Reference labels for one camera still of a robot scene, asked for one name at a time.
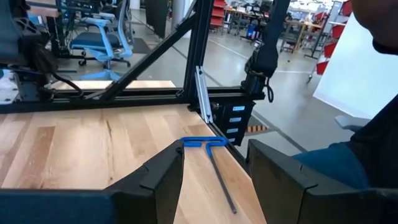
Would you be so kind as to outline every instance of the chair wheel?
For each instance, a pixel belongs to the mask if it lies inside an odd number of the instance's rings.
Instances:
[[[80,66],[85,66],[87,64],[87,61],[86,60],[81,60],[81,61],[79,61],[79,65]]]

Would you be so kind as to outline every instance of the light wood surface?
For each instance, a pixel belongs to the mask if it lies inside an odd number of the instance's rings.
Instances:
[[[29,0],[28,2],[51,4],[53,6],[57,5],[55,0]],[[43,17],[58,17],[60,15],[60,13],[58,12],[58,9],[37,7],[37,6],[31,6],[29,14],[33,14],[36,16],[43,16]]]
[[[103,189],[184,136],[213,136],[186,105],[0,115],[0,184],[18,189]],[[232,214],[204,148],[185,151],[175,223],[265,223],[245,171],[213,154],[238,210]]]
[[[73,81],[82,90],[105,89],[112,81]],[[72,90],[73,88],[66,83],[57,82],[52,85],[58,90]],[[171,81],[156,81],[156,80],[136,80],[130,83],[126,88],[174,88],[175,85]]]
[[[253,14],[253,12],[240,11],[240,10],[231,9],[231,8],[226,8],[225,10],[226,10],[227,12],[232,12],[232,13],[237,12],[237,13],[240,13],[240,14],[242,14],[242,15],[244,15],[244,16],[255,17],[255,15]],[[264,18],[264,17],[265,17],[265,18],[268,18],[268,17],[269,17],[268,15],[263,15],[263,14],[261,14],[261,13],[256,13],[256,15],[259,16],[259,17],[263,17],[263,18]]]

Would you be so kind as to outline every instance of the blue hex key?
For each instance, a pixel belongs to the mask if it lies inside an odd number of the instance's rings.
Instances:
[[[213,157],[213,153],[211,153],[211,147],[213,147],[213,146],[226,146],[226,144],[227,144],[226,138],[214,137],[214,136],[209,136],[209,137],[193,136],[193,137],[184,137],[184,138],[181,138],[181,140],[184,142],[184,147],[201,147],[202,142],[207,142],[206,143],[206,152],[210,158],[210,161],[214,167],[214,170],[216,171],[217,178],[221,184],[221,187],[223,188],[223,191],[224,191],[225,197],[229,203],[229,206],[231,207],[232,212],[234,214],[236,214],[235,205],[234,205],[232,198],[228,192],[228,189],[225,186],[225,183],[221,176],[220,170],[218,170],[216,161],[214,160],[214,157]]]

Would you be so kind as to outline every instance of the person's knee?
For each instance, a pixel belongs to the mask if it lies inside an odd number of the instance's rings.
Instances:
[[[303,165],[356,189],[369,186],[366,173],[345,142],[293,156]]]

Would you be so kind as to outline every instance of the white wall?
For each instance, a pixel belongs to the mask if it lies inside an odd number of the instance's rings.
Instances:
[[[372,36],[352,14],[314,97],[345,113],[373,118],[398,94],[398,56],[373,49]]]
[[[130,9],[139,9],[141,6],[140,0],[130,0]]]
[[[172,31],[175,30],[175,26],[187,15],[192,2],[193,0],[173,0]],[[188,31],[183,37],[190,38],[191,31]]]

